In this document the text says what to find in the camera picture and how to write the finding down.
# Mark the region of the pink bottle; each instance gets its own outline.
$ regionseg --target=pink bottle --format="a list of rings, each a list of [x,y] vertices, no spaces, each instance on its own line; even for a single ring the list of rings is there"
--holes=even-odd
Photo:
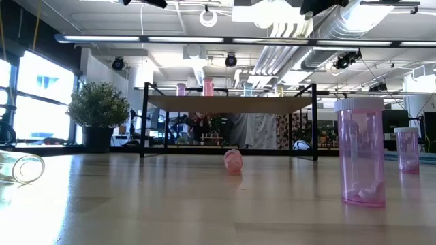
[[[185,91],[186,91],[186,85],[183,83],[178,83],[176,95],[177,96],[185,96]]]
[[[338,113],[342,201],[359,206],[384,207],[384,147],[379,97],[343,99]]]
[[[229,174],[240,174],[243,167],[243,157],[239,150],[229,150],[224,155],[224,165]]]
[[[396,128],[396,149],[400,171],[411,174],[420,173],[418,152],[418,129]]]
[[[203,96],[213,96],[212,78],[205,78],[203,81]]]

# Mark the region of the plant pot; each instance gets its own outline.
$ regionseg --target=plant pot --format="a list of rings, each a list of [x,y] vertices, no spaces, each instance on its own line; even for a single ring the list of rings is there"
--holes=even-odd
[[[90,153],[109,152],[113,128],[82,127],[83,145]]]

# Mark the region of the person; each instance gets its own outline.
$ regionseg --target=person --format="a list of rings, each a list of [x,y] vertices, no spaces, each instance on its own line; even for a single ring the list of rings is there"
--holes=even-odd
[[[202,135],[209,134],[210,131],[209,119],[205,113],[196,112],[196,119],[193,122],[189,132],[193,132],[193,144],[200,145]]]

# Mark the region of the pink container lid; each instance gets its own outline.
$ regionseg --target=pink container lid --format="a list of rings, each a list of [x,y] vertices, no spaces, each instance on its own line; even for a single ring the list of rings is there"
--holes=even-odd
[[[408,127],[408,128],[395,128],[395,133],[418,133],[418,128]]]
[[[359,97],[341,99],[334,103],[334,112],[340,112],[343,110],[384,110],[384,102],[379,97]]]

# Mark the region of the potted plant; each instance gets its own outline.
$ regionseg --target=potted plant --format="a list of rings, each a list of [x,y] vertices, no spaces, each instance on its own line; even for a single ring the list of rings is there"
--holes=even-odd
[[[129,118],[129,108],[113,85],[90,82],[72,93],[67,114],[82,126],[85,147],[91,152],[108,152],[114,128]]]

